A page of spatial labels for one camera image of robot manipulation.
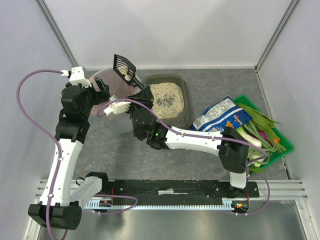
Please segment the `black litter scoop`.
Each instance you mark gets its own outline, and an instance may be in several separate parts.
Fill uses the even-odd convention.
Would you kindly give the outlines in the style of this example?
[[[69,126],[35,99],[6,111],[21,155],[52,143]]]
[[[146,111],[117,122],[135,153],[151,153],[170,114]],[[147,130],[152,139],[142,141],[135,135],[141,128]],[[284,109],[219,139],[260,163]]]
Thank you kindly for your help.
[[[136,66],[126,57],[114,54],[113,71],[128,85],[142,90],[145,86],[137,78]]]

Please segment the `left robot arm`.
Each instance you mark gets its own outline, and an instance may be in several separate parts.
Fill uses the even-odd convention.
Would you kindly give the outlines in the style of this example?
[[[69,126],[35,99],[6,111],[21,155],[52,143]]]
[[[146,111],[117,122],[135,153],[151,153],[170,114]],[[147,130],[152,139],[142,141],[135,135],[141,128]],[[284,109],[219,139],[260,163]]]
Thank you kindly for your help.
[[[61,92],[62,110],[54,136],[58,146],[39,203],[28,208],[28,215],[43,227],[75,230],[86,204],[96,194],[106,194],[110,190],[107,174],[91,171],[84,182],[71,191],[76,162],[90,127],[91,110],[110,97],[109,86],[99,77],[94,80],[99,90],[67,83]]]

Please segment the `grey bin with pink bag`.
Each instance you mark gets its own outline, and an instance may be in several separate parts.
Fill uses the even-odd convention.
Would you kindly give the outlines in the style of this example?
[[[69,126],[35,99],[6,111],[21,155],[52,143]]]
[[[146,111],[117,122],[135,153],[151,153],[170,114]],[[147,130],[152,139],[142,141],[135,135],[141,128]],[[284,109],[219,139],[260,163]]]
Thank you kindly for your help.
[[[119,99],[134,95],[140,91],[139,87],[127,85],[111,68],[100,70],[89,78],[89,81],[98,91],[99,87],[95,82],[95,78],[100,78],[104,84],[109,86],[109,94]],[[103,103],[95,105],[91,110],[91,131],[97,131],[111,136],[119,136],[132,131],[132,120],[126,113],[111,113],[108,116],[97,117],[97,112],[103,105]]]

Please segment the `grey litter box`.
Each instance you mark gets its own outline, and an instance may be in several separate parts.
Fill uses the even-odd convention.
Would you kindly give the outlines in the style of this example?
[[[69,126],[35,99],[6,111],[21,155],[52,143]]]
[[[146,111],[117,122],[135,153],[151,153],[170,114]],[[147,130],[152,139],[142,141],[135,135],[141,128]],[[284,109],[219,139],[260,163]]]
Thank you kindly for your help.
[[[154,74],[147,76],[145,85],[149,85],[153,94],[152,111],[166,125],[188,129],[192,123],[192,104],[186,82],[179,74]]]

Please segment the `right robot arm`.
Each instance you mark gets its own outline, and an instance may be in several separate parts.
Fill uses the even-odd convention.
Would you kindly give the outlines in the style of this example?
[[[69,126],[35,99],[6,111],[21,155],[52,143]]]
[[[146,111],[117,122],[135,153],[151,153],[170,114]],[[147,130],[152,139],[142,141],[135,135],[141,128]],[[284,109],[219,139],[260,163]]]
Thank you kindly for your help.
[[[132,119],[133,135],[155,150],[185,149],[205,152],[219,157],[230,175],[230,186],[244,190],[247,187],[247,156],[249,143],[232,127],[221,132],[199,132],[169,125],[151,112],[154,97],[149,86],[127,96],[127,113]]]

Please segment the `litter clump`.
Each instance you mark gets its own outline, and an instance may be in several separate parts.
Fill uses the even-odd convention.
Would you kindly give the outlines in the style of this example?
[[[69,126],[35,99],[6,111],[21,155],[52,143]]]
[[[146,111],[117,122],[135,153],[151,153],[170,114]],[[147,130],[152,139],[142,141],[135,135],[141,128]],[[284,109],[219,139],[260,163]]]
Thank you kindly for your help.
[[[125,79],[127,82],[131,81],[132,78],[131,78],[131,76],[128,74],[129,69],[128,69],[127,67],[125,67],[125,66],[120,66],[120,67],[118,68],[118,71],[123,75],[124,79]]]

